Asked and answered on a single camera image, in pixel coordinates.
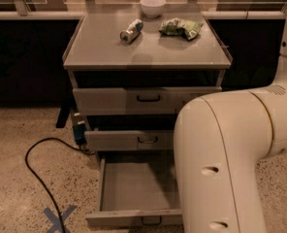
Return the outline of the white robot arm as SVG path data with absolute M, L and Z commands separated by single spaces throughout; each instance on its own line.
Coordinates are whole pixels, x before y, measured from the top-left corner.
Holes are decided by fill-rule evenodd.
M 174 132 L 184 233 L 267 233 L 256 165 L 287 152 L 287 12 L 272 84 L 187 103 Z

